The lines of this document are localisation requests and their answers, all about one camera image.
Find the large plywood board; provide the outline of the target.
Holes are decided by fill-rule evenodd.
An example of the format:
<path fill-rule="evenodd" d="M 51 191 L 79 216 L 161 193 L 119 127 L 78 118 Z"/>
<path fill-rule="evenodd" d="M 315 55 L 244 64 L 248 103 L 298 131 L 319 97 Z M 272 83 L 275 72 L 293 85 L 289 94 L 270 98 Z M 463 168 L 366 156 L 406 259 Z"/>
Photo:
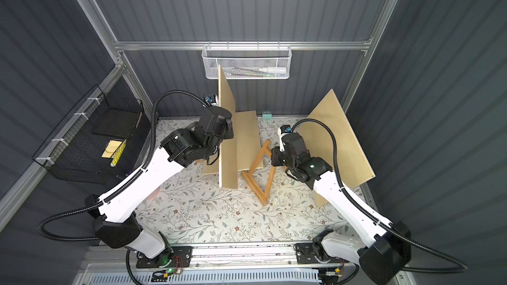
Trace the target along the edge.
<path fill-rule="evenodd" d="M 339 175 L 345 185 L 354 189 L 376 177 L 333 90 L 322 98 L 308 118 L 321 121 L 334 134 Z M 304 122 L 297 127 L 297 132 L 312 157 L 320 157 L 333 166 L 334 146 L 329 133 L 321 125 Z"/>

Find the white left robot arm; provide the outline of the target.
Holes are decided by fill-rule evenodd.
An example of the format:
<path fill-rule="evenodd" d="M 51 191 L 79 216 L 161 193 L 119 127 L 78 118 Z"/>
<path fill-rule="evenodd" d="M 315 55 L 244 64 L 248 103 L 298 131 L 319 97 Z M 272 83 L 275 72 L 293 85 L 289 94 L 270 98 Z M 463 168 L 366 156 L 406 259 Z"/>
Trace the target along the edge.
<path fill-rule="evenodd" d="M 215 155 L 222 141 L 233 137 L 232 114 L 218 106 L 204 108 L 199 121 L 156 143 L 146 166 L 98 198 L 102 206 L 93 222 L 95 236 L 113 249 L 134 250 L 160 267 L 169 265 L 173 253 L 166 238 L 142 226 L 135 209 L 166 180 Z"/>

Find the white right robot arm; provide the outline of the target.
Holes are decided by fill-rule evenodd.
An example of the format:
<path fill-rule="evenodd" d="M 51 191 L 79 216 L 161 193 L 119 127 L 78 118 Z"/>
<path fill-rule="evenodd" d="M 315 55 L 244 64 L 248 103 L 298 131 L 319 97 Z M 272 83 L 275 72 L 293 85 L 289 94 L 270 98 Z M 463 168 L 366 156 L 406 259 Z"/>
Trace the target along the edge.
<path fill-rule="evenodd" d="M 272 166 L 284 166 L 286 175 L 325 198 L 353 227 L 347 237 L 327 228 L 312 240 L 319 262 L 334 258 L 358 265 L 376 284 L 387 284 L 410 261 L 411 250 L 402 240 L 381 228 L 390 220 L 378 214 L 346 185 L 338 184 L 339 172 L 320 157 L 312 157 L 303 138 L 288 125 L 279 129 L 280 145 L 271 151 Z"/>

